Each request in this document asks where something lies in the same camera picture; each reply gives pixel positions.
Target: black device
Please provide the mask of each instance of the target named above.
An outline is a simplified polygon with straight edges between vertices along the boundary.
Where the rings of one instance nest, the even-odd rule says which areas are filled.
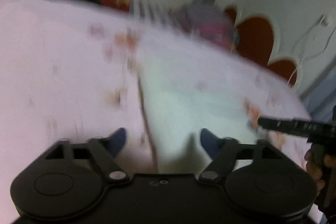
[[[333,120],[336,121],[336,107],[334,107]],[[331,217],[336,215],[336,204],[332,204],[336,191],[336,169],[324,165],[325,155],[336,154],[336,123],[310,122],[298,119],[281,120],[261,117],[258,124],[267,130],[280,131],[290,135],[308,138],[312,143],[311,151],[314,162],[322,169],[322,179],[325,187],[316,198],[315,204],[320,211]]]
[[[201,144],[213,161],[198,178],[131,178],[115,164],[111,140],[59,141],[31,163],[11,185],[21,215],[15,224],[313,223],[307,214],[315,182],[264,140],[240,144],[203,129]],[[244,159],[253,161],[233,172]]]

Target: round pad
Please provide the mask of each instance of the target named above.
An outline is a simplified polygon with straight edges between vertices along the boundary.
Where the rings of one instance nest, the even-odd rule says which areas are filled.
[[[286,175],[258,175],[254,180],[258,190],[266,194],[285,194],[293,188],[293,181]]]
[[[227,195],[238,207],[272,218],[309,211],[315,200],[316,185],[308,174],[256,174],[251,166],[231,173],[225,182]]]
[[[88,209],[102,192],[101,178],[71,161],[31,165],[11,185],[11,197],[24,214],[39,219],[68,218]]]
[[[46,174],[35,181],[35,189],[42,195],[62,195],[68,192],[73,184],[73,179],[68,175]]]

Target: black handle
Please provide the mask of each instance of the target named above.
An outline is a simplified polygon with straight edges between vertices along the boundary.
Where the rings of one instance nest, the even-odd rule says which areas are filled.
[[[322,179],[325,181],[325,187],[315,200],[315,204],[323,212],[324,209],[330,206],[331,199],[336,190],[336,169],[328,168],[324,165],[325,148],[323,145],[313,144],[311,151],[314,163],[322,169]]]
[[[333,108],[333,123],[336,123],[336,106]]]

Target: hand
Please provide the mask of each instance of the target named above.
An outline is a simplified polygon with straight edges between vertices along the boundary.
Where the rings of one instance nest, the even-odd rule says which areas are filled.
[[[307,170],[307,173],[310,174],[313,180],[316,182],[318,195],[319,195],[321,190],[324,188],[326,184],[326,182],[321,179],[322,170],[314,163],[313,154],[310,150],[308,150],[308,152],[305,154],[304,159],[308,161],[306,164],[306,170]],[[326,155],[324,157],[324,165],[326,167],[335,168],[336,167],[336,157]]]

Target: metal screw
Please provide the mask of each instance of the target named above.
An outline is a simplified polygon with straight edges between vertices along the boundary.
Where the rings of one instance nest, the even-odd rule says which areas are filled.
[[[166,179],[162,179],[162,180],[160,180],[160,183],[161,183],[161,184],[168,184],[168,183],[169,183],[169,181],[168,181],[168,180],[166,180]]]
[[[113,180],[122,180],[127,177],[127,175],[122,171],[114,171],[109,174],[109,177]]]
[[[218,178],[218,174],[214,171],[205,171],[201,173],[201,177],[207,180],[215,180]]]

